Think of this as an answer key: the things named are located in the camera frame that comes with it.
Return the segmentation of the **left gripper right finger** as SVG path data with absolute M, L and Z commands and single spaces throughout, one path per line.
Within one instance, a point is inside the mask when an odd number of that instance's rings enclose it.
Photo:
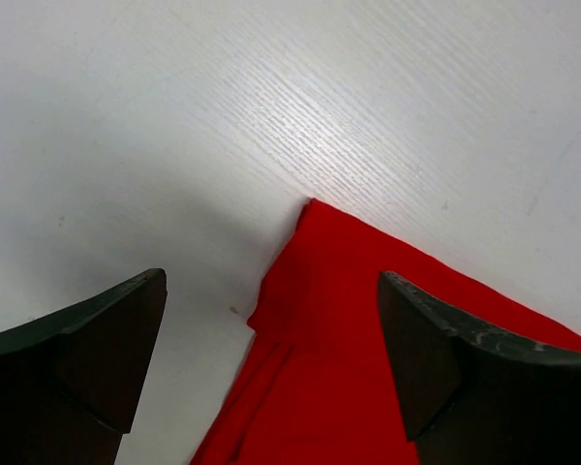
M 581 352 L 493 325 L 387 271 L 383 339 L 423 464 L 581 464 Z

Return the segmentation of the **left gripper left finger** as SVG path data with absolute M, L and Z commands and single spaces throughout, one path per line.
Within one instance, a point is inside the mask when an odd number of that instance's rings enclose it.
M 137 412 L 167 301 L 148 269 L 0 332 L 0 464 L 112 464 Z

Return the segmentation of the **red t-shirt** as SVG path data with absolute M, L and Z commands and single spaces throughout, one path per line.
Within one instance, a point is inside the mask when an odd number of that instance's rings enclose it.
M 322 201 L 260 284 L 256 336 L 196 464 L 414 464 L 378 314 L 382 271 L 464 311 L 581 352 L 581 336 Z

